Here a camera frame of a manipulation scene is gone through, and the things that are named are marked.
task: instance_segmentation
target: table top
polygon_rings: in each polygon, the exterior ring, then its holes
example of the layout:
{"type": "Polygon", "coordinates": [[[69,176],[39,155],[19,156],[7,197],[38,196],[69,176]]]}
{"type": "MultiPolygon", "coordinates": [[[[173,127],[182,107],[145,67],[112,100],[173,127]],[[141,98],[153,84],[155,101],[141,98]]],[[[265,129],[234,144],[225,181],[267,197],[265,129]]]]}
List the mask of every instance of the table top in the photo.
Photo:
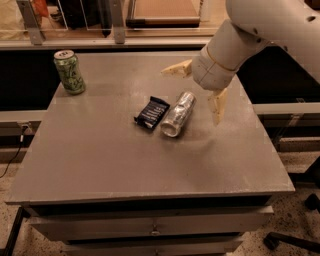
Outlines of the table top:
{"type": "Polygon", "coordinates": [[[78,54],[84,93],[60,85],[28,149],[7,203],[22,205],[152,198],[272,195],[294,191],[235,77],[215,127],[210,92],[161,70],[198,52],[78,54]],[[150,96],[197,97],[178,138],[139,127],[150,96]]]}

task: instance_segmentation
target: table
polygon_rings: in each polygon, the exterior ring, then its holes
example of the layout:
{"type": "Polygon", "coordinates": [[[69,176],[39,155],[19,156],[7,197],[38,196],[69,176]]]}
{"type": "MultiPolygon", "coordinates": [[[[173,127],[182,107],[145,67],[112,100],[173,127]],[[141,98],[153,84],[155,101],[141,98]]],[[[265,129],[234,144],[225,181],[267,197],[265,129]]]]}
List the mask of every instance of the table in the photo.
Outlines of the table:
{"type": "Polygon", "coordinates": [[[197,52],[78,54],[83,94],[58,88],[8,196],[70,255],[234,251],[294,187],[239,80],[215,127],[210,92],[160,71],[197,52]],[[155,96],[197,103],[178,138],[137,126],[155,96]]]}

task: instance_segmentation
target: silver can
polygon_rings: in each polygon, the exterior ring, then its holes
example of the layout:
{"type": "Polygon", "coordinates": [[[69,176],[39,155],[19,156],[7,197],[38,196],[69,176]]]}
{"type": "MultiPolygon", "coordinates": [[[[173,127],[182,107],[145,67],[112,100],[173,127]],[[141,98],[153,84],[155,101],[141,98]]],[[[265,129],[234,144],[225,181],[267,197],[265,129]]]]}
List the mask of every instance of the silver can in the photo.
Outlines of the silver can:
{"type": "Polygon", "coordinates": [[[54,64],[59,73],[62,85],[70,94],[79,94],[86,85],[79,69],[78,57],[72,50],[62,50],[54,54],[54,64]]]}
{"type": "Polygon", "coordinates": [[[169,110],[162,121],[161,131],[169,137],[178,136],[181,128],[190,116],[196,101],[196,97],[192,92],[183,92],[174,107],[169,110]]]}

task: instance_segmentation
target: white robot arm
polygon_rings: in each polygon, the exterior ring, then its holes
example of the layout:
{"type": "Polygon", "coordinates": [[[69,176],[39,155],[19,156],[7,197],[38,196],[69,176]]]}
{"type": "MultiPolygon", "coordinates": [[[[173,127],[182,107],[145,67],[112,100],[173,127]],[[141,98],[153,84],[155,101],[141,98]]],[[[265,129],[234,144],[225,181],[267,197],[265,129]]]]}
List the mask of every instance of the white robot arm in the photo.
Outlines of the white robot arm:
{"type": "Polygon", "coordinates": [[[219,95],[241,65],[270,43],[320,82],[320,15],[303,0],[226,0],[226,9],[230,20],[192,60],[193,78],[202,88],[219,95]]]}

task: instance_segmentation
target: drawer handle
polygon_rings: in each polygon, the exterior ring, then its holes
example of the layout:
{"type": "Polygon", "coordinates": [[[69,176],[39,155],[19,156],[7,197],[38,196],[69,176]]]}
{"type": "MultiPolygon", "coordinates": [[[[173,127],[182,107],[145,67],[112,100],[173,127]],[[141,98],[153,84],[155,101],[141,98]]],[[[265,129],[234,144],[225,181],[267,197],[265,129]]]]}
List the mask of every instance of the drawer handle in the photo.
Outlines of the drawer handle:
{"type": "Polygon", "coordinates": [[[160,236],[161,233],[160,231],[157,229],[157,226],[156,225],[153,225],[153,230],[150,232],[150,235],[151,236],[160,236]]]}

